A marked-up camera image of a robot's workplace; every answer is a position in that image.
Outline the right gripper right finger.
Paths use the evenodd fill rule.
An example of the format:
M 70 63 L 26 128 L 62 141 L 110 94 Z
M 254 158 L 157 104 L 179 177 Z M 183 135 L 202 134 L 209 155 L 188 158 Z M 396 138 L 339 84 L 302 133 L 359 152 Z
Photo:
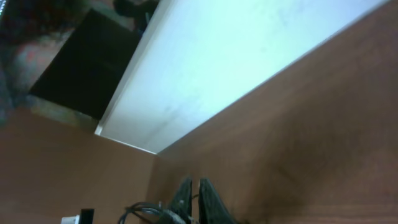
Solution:
M 209 179 L 200 179 L 198 197 L 200 224 L 237 224 Z

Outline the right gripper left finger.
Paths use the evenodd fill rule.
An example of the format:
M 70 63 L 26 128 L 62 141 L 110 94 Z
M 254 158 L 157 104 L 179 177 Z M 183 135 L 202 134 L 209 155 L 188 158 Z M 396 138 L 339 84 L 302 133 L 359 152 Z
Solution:
M 190 224 L 192 222 L 192 178 L 187 177 L 172 201 L 162 209 L 160 224 Z

